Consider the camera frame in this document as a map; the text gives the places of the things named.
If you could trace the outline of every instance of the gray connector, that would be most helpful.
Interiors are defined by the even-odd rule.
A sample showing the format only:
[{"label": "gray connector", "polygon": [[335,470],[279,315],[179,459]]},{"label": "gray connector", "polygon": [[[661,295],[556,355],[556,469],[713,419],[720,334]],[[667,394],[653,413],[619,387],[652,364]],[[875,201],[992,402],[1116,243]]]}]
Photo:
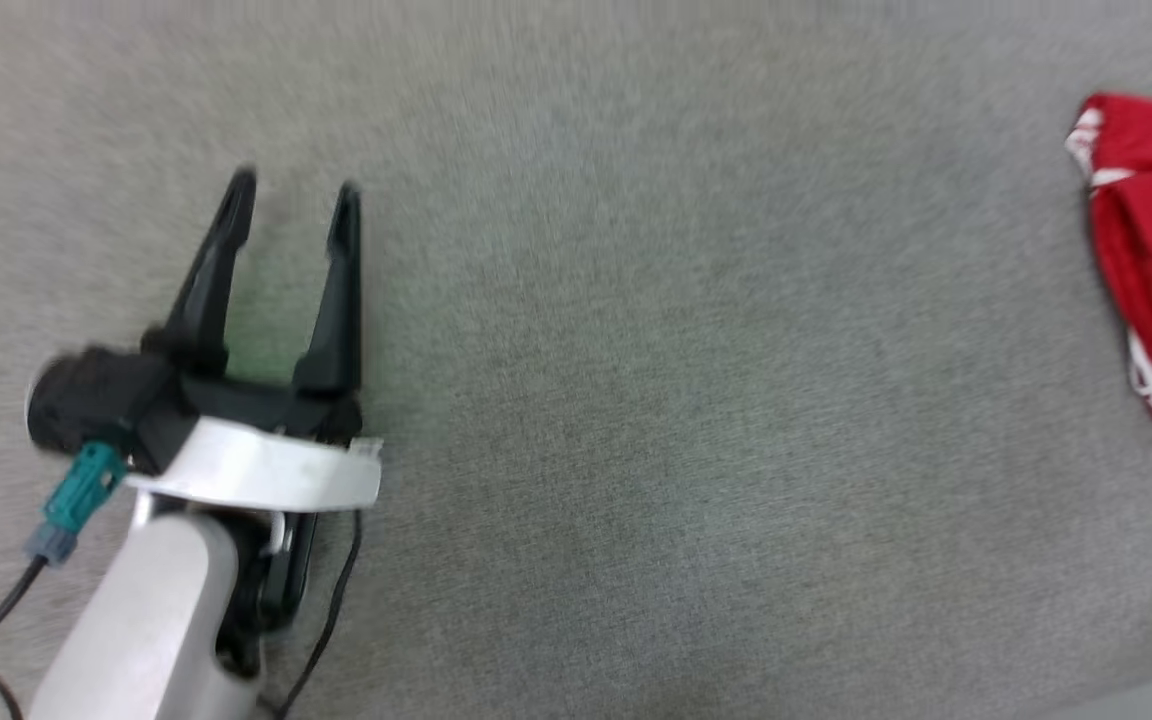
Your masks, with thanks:
[{"label": "gray connector", "polygon": [[47,559],[47,564],[52,568],[60,568],[61,564],[65,564],[65,560],[69,560],[69,555],[77,544],[78,536],[76,533],[70,533],[69,530],[51,523],[41,523],[24,543],[24,552],[30,558],[41,555]]}]

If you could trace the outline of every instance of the carpet floor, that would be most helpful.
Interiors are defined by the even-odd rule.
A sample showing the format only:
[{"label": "carpet floor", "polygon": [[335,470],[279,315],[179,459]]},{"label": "carpet floor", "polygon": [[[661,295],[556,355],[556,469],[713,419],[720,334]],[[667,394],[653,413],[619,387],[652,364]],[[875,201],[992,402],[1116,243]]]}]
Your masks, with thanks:
[{"label": "carpet floor", "polygon": [[[1152,679],[1152,420],[1062,150],[1085,94],[1152,94],[1152,3],[122,5],[0,3],[0,596],[65,469],[37,369],[161,319],[251,161],[232,372],[291,373],[356,179],[388,441],[296,717],[1001,720]],[[23,697],[128,500],[0,630]]]}]

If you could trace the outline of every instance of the gray fabric surface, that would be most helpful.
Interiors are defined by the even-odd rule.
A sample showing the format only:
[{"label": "gray fabric surface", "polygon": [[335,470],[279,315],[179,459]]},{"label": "gray fabric surface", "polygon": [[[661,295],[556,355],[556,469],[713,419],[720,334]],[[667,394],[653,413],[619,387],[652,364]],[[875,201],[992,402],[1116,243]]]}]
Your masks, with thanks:
[{"label": "gray fabric surface", "polygon": [[[298,717],[1002,719],[1152,679],[1152,423],[1061,149],[1087,92],[1152,94],[1146,3],[151,5],[0,6],[0,594],[63,471],[32,374],[161,318],[251,160],[233,367],[291,372],[357,179],[389,439]],[[23,696],[127,500],[3,626]]]}]

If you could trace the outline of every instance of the teal connector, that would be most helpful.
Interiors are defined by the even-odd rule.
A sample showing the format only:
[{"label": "teal connector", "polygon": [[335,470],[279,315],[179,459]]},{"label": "teal connector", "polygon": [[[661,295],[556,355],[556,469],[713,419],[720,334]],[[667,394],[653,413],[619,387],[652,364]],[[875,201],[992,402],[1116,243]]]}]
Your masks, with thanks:
[{"label": "teal connector", "polygon": [[114,495],[126,475],[127,465],[118,450],[103,442],[88,442],[74,457],[60,487],[41,507],[41,514],[52,525],[77,535],[97,507]]},{"label": "teal connector", "polygon": [[52,566],[63,564],[78,543],[78,532],[127,475],[122,455],[103,442],[88,442],[74,457],[69,473],[41,507],[44,523],[26,543],[29,556],[41,555]]}]

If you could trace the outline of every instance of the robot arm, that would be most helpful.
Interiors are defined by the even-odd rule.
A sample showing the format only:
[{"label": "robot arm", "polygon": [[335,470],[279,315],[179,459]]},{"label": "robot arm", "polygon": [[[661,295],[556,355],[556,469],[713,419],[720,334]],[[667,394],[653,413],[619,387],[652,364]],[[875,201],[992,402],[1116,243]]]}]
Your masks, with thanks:
[{"label": "robot arm", "polygon": [[262,639],[305,591],[321,511],[366,509],[379,442],[361,441],[361,197],[346,184],[328,282],[291,386],[225,377],[234,255],[256,177],[238,169],[168,321],[139,353],[55,359],[26,419],[36,445],[101,442],[131,468],[123,548],[35,697],[36,720],[238,720],[264,683]]}]

